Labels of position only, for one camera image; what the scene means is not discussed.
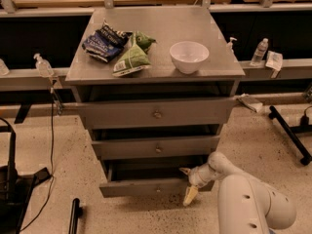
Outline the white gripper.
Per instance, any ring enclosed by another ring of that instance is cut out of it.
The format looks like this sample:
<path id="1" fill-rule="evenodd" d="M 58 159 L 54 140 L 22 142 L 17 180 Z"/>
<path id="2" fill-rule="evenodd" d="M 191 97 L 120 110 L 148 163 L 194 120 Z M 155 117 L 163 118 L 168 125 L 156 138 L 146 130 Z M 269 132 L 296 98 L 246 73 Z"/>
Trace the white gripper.
<path id="1" fill-rule="evenodd" d="M 188 176 L 189 183 L 185 190 L 183 206 L 189 206 L 198 194 L 198 188 L 205 187 L 210 181 L 216 180 L 219 173 L 215 171 L 208 163 L 195 167 L 179 168 L 181 172 Z"/>

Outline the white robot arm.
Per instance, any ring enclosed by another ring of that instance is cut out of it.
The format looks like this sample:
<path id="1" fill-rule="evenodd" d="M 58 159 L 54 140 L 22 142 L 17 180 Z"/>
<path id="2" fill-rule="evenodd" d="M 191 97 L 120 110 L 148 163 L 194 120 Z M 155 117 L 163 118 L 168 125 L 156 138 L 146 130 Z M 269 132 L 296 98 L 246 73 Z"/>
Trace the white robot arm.
<path id="1" fill-rule="evenodd" d="M 232 164 L 222 153 L 193 169 L 180 168 L 188 176 L 183 205 L 188 206 L 199 190 L 220 181 L 217 194 L 219 234 L 274 234 L 296 219 L 291 198 Z"/>

